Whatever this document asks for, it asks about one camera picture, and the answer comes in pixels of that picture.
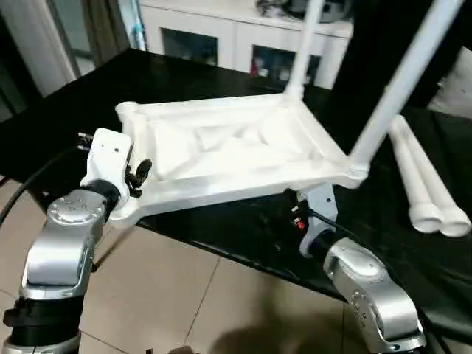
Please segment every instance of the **pipe end cap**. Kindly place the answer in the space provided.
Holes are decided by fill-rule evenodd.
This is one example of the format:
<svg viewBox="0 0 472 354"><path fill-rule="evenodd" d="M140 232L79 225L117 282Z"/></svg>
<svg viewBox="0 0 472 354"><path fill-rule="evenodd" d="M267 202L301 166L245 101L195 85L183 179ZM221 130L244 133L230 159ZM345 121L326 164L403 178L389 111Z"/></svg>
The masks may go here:
<svg viewBox="0 0 472 354"><path fill-rule="evenodd" d="M443 225L443 214L434 204L419 204L409 210L413 227L423 234L439 231Z"/></svg>
<svg viewBox="0 0 472 354"><path fill-rule="evenodd" d="M445 208L442 210L444 222L441 232L448 237L465 236L471 230L471 221L467 214L457 206Z"/></svg>

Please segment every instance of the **curtain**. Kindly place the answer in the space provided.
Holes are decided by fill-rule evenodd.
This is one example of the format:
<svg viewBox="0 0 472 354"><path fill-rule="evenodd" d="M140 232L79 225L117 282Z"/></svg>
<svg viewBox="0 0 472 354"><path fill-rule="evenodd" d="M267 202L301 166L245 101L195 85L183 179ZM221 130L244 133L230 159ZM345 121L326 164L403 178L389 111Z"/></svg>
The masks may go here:
<svg viewBox="0 0 472 354"><path fill-rule="evenodd" d="M130 47L118 0L82 0L82 7L96 67Z"/></svg>

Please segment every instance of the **black tabletop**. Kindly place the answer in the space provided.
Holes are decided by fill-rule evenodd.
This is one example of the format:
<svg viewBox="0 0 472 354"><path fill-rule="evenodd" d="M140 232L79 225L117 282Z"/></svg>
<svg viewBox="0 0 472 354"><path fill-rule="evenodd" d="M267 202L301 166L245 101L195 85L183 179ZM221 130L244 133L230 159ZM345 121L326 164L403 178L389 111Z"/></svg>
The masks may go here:
<svg viewBox="0 0 472 354"><path fill-rule="evenodd" d="M0 124L0 174L24 181L73 145L78 131L120 131L114 107L123 101L159 103L278 91L268 80L244 73L129 50ZM321 114L329 95L328 90L307 88L304 101L342 146L352 140L355 117ZM458 205L472 215L472 121L415 108L406 108L404 114ZM71 156L48 170L36 187L56 196L70 191L85 175L85 162L84 154ZM472 344L471 236L452 239L413 230L388 141L360 188L335 187L335 195L337 221L385 261L435 328ZM320 260L307 260L295 248L277 251L273 235L261 226L258 215L277 209L281 197L170 212L144 218L139 225L340 299Z"/></svg>

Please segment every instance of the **white pole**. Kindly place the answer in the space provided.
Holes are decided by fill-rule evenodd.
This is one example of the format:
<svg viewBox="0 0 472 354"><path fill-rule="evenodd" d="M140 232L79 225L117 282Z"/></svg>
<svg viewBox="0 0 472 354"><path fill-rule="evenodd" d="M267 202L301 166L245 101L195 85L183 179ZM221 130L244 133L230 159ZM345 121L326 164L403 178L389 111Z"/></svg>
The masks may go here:
<svg viewBox="0 0 472 354"><path fill-rule="evenodd" d="M321 17L324 0L310 0L305 14L305 24L302 29L300 47L295 56L290 80L285 88L285 95L296 100L303 98L303 84L310 63L310 48L316 25Z"/></svg>
<svg viewBox="0 0 472 354"><path fill-rule="evenodd" d="M406 132L398 119L394 119L390 126L390 139L393 144L395 159L397 160L403 186L410 204L409 217L413 227L419 232L431 233L441 229L443 214L431 202L431 197L421 177L420 171L414 163L405 139Z"/></svg>
<svg viewBox="0 0 472 354"><path fill-rule="evenodd" d="M468 216L454 202L443 180L438 175L431 161L429 161L428 156L406 120L399 115L395 121L398 122L401 129L405 132L404 139L417 169L423 177L433 203L441 210L443 215L441 232L449 237L466 235L471 230L471 221Z"/></svg>
<svg viewBox="0 0 472 354"><path fill-rule="evenodd" d="M368 170L395 115L412 94L464 0L435 0L412 44L350 154L354 168Z"/></svg>

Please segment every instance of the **cabinet door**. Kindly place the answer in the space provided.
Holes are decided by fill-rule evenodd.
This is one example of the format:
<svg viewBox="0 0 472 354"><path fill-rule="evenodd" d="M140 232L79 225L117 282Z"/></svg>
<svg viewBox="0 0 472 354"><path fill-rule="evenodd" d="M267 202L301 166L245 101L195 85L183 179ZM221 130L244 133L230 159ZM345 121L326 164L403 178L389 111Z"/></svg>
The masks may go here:
<svg viewBox="0 0 472 354"><path fill-rule="evenodd" d="M236 37L236 70L288 81L300 31L239 23ZM348 38L314 34L306 83L331 89L348 43Z"/></svg>
<svg viewBox="0 0 472 354"><path fill-rule="evenodd" d="M141 6L151 52L233 68L235 23Z"/></svg>

